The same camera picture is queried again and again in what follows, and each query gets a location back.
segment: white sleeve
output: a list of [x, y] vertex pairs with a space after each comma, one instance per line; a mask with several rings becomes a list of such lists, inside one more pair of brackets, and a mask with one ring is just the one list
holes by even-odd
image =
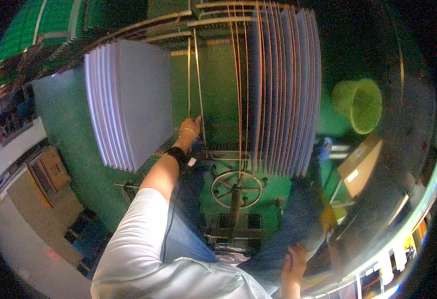
[[160, 192], [152, 188], [137, 192], [107, 244], [93, 283], [107, 278], [130, 280], [155, 272], [162, 264], [167, 212], [168, 205]]
[[167, 213], [158, 191], [137, 193], [97, 266], [93, 298], [270, 298], [233, 266], [184, 257], [162, 264]]

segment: green plastic basket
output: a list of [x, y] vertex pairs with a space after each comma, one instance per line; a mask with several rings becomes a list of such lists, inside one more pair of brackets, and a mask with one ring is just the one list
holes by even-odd
[[341, 81], [333, 88], [333, 105], [358, 134], [368, 134], [381, 117], [381, 92], [373, 80]]

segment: blue jeans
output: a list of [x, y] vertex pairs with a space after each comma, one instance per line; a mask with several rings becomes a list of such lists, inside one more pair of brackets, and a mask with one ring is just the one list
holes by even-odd
[[[310, 178], [292, 178], [292, 187], [282, 216], [282, 230], [266, 241], [260, 252], [241, 263], [240, 268], [252, 275], [262, 286], [273, 293], [280, 286], [280, 274], [283, 268], [287, 247], [294, 242], [302, 243], [309, 260], [325, 239], [320, 220], [323, 204], [317, 194], [317, 188], [311, 183], [322, 183], [318, 157], [311, 159], [311, 169], [315, 171]], [[180, 179], [175, 195], [177, 200], [170, 232], [165, 240], [165, 263], [171, 263], [179, 257], [190, 257], [204, 262], [218, 262], [212, 251], [206, 246], [200, 221], [199, 197], [204, 186], [205, 168], [195, 168], [190, 177]], [[169, 227], [172, 207], [169, 209]]]

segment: black wristband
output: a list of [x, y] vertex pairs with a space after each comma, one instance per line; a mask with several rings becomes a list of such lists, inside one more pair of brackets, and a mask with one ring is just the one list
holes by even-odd
[[166, 153], [177, 160], [180, 170], [182, 170], [184, 165], [187, 164], [186, 153], [180, 147], [171, 147]]

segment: handwheel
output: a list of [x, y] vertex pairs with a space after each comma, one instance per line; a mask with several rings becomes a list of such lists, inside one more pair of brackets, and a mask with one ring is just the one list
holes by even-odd
[[262, 183], [255, 176], [237, 170], [227, 171], [215, 178], [211, 186], [212, 196], [219, 204], [230, 209], [230, 204], [224, 203], [223, 200], [231, 199], [234, 188], [241, 189], [243, 203], [240, 209], [253, 206], [262, 196]]

